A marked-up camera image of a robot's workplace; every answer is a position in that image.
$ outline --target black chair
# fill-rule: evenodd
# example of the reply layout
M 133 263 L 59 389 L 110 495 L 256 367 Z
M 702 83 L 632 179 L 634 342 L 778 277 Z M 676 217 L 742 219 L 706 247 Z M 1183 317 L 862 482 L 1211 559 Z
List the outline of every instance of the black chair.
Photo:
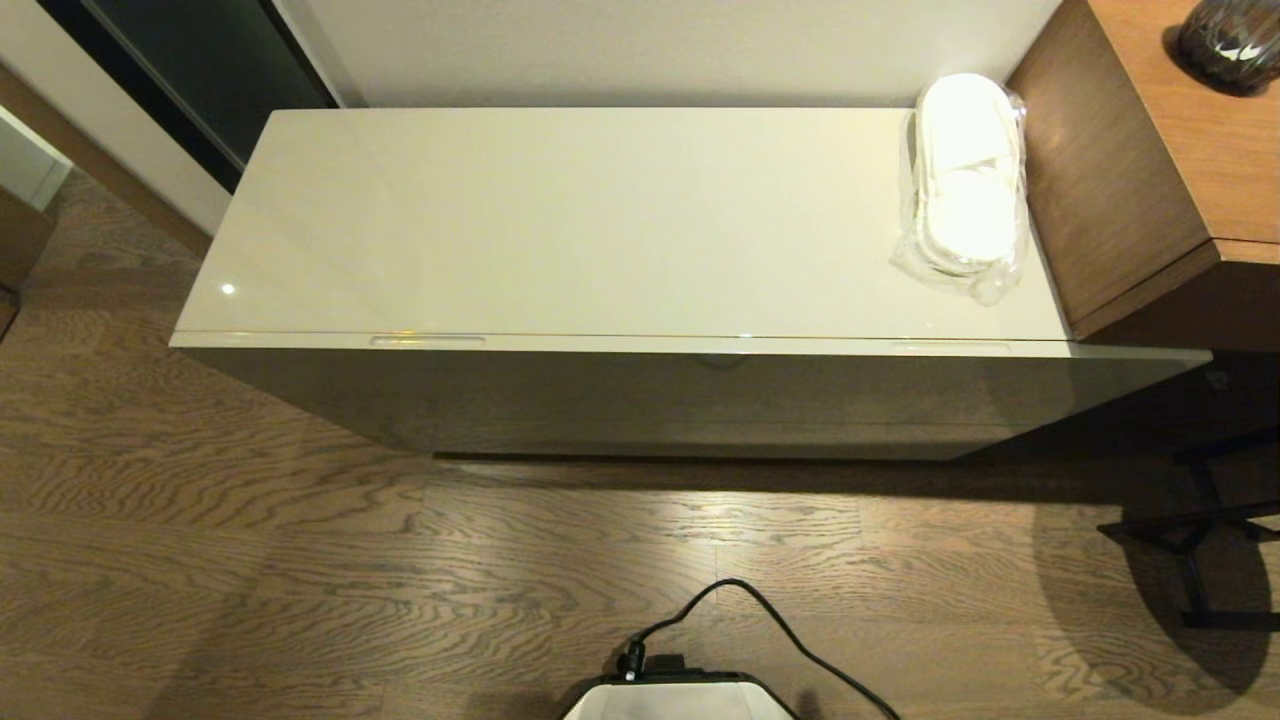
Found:
M 1206 507 L 1201 512 L 1098 525 L 1098 530 L 1116 542 L 1128 537 L 1171 552 L 1178 557 L 1183 585 L 1187 588 L 1187 597 L 1190 601 L 1190 610 L 1183 612 L 1183 624 L 1188 628 L 1280 632 L 1280 612 L 1210 610 L 1208 592 L 1196 561 L 1196 548 L 1219 527 L 1236 529 L 1245 538 L 1258 543 L 1280 541 L 1280 532 L 1253 521 L 1254 518 L 1280 515 L 1280 500 L 1225 507 L 1208 465 L 1216 457 L 1275 445 L 1277 439 L 1280 439 L 1280 428 L 1266 428 L 1178 454 L 1175 460 L 1190 471 L 1196 492 Z

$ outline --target wooden floor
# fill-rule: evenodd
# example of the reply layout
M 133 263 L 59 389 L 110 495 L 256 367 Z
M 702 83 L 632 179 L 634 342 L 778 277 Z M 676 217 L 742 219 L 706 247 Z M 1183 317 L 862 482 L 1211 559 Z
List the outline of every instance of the wooden floor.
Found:
M 1280 716 L 1280 648 L 1178 630 L 1165 559 L 1093 529 L 1185 497 L 1106 419 L 1185 393 L 952 465 L 431 460 L 169 351 L 197 263 L 82 176 L 59 202 L 0 343 L 5 720 L 549 719 L 727 575 L 904 717 Z M 1280 600 L 1274 547 L 1216 580 Z M 876 716 L 736 592 L 663 651 Z

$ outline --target white cabinet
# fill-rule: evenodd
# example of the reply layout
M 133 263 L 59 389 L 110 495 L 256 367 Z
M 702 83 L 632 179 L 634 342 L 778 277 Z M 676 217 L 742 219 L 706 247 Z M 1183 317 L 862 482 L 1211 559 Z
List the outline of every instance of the white cabinet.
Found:
M 888 265 L 909 110 L 276 113 L 173 346 L 436 451 L 945 459 L 1207 361 Z

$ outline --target plastic bag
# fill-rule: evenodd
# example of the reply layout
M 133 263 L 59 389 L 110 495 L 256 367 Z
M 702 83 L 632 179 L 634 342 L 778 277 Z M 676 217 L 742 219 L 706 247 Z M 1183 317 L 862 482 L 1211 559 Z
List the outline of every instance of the plastic bag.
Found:
M 893 265 L 988 306 L 1018 286 L 1032 236 L 1024 114 L 1016 94 L 982 76 L 946 76 L 924 88 L 915 208 Z

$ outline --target power cord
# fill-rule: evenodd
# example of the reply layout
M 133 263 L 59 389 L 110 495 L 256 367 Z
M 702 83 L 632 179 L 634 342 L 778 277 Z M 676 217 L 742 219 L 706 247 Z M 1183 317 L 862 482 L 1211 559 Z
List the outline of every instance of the power cord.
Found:
M 631 635 L 631 638 L 627 641 L 626 652 L 623 652 L 618 657 L 618 673 L 622 675 L 622 678 L 628 683 L 635 682 L 640 678 L 640 674 L 644 670 L 644 641 L 649 635 L 657 633 L 663 628 L 669 628 L 676 623 L 682 621 L 685 618 L 689 616 L 689 614 L 694 610 L 694 607 L 696 607 L 698 603 L 703 601 L 704 597 L 709 596 L 710 593 L 726 585 L 741 588 L 748 594 L 750 594 L 755 600 L 755 602 L 760 603 L 760 607 L 763 607 L 764 611 L 769 614 L 769 618 L 772 618 L 773 621 L 778 624 L 778 628 L 781 628 L 782 632 L 787 635 L 787 639 L 791 641 L 791 644 L 796 646 L 796 650 L 800 651 L 800 655 L 808 657 L 815 665 L 831 673 L 832 675 L 840 678 L 841 682 L 844 682 L 846 685 L 858 691 L 863 697 L 870 701 L 872 705 L 879 708 L 879 711 L 884 714 L 884 717 L 888 717 L 890 720 L 902 720 L 901 716 L 899 716 L 899 714 L 890 706 L 890 703 L 884 702 L 878 694 L 868 689 L 867 685 L 850 678 L 840 667 L 836 667 L 831 662 L 827 662 L 826 660 L 818 657 L 817 655 L 813 653 L 813 651 L 805 647 L 804 643 L 800 642 L 800 638 L 796 637 L 791 626 L 787 625 L 787 621 L 782 619 L 782 615 L 780 615 L 778 611 L 774 610 L 773 605 L 764 597 L 764 594 L 762 594 L 760 591 L 751 587 L 751 584 L 748 583 L 746 580 L 740 580 L 737 578 L 726 578 L 723 580 L 716 580 L 714 583 L 699 591 L 698 594 L 695 594 L 694 598 L 690 600 L 689 603 L 680 610 L 680 612 L 672 615 L 671 618 L 667 618 L 666 620 L 662 620 L 660 623 L 654 623 L 653 625 L 649 625 L 648 628 Z

